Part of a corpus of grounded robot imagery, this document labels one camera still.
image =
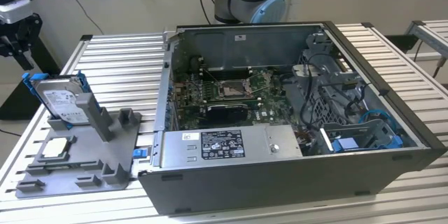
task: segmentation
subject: metal rack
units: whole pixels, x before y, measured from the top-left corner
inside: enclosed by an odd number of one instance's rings
[[[412,21],[405,34],[413,34],[448,57],[448,20]]]
[[[448,92],[375,28],[340,25],[429,129],[448,145]],[[93,36],[81,41],[63,73],[83,70],[95,96],[108,110],[131,107],[144,115],[137,146],[151,146],[163,34]],[[213,212],[160,216],[136,180],[148,160],[135,161],[123,191],[17,200],[15,188],[48,134],[48,113],[40,107],[0,170],[0,222],[13,223],[445,223],[448,219],[448,155],[421,172],[401,175],[376,196]]]

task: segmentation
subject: power supply label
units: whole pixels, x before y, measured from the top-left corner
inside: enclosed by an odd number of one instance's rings
[[[245,157],[241,131],[201,132],[203,159]]]

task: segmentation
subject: sticker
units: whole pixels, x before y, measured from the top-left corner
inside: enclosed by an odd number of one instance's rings
[[[76,96],[67,90],[45,90],[44,95],[59,117],[68,123],[88,123],[84,110],[75,104]]]
[[[235,41],[245,40],[245,35],[235,35]]]
[[[201,132],[203,159],[245,157],[241,131]]]
[[[183,140],[199,140],[200,139],[199,132],[195,132],[195,133],[183,133],[181,134],[181,139]]]

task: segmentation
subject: gray 3d printed holder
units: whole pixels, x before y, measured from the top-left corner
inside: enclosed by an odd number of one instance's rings
[[[108,113],[97,109],[92,93],[77,96],[76,105],[89,125],[71,129],[61,120],[52,127],[25,178],[17,183],[17,198],[120,190],[128,186],[132,152],[141,115],[132,109]]]

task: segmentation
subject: motherboard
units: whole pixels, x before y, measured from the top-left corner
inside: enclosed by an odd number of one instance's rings
[[[175,83],[180,130],[261,123],[297,125],[281,77],[272,69],[228,75],[201,70],[188,81]]]

